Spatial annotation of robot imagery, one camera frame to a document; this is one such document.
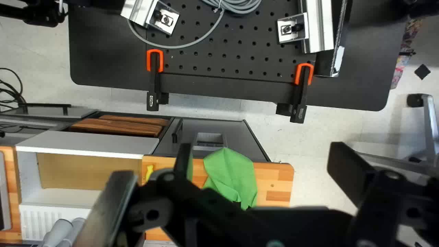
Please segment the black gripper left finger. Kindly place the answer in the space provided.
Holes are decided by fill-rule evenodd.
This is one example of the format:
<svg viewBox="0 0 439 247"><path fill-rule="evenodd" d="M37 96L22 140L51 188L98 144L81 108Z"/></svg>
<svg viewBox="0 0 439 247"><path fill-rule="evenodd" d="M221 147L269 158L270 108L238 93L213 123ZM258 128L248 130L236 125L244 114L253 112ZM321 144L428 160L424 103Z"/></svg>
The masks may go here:
<svg viewBox="0 0 439 247"><path fill-rule="evenodd" d="M173 204L133 171L114 171L100 192L73 247L143 247L146 232L165 226Z"/></svg>

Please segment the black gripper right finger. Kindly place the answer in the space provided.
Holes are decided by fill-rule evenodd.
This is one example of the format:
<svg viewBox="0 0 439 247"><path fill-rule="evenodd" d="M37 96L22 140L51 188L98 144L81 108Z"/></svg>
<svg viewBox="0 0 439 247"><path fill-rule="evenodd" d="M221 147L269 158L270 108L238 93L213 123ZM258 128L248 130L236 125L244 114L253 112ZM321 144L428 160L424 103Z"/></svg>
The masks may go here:
<svg viewBox="0 0 439 247"><path fill-rule="evenodd" d="M331 144L327 171L358 208L347 230L349 247L403 247L401 225L438 247L436 177L413 182L395 170L372 166L342 141Z"/></svg>

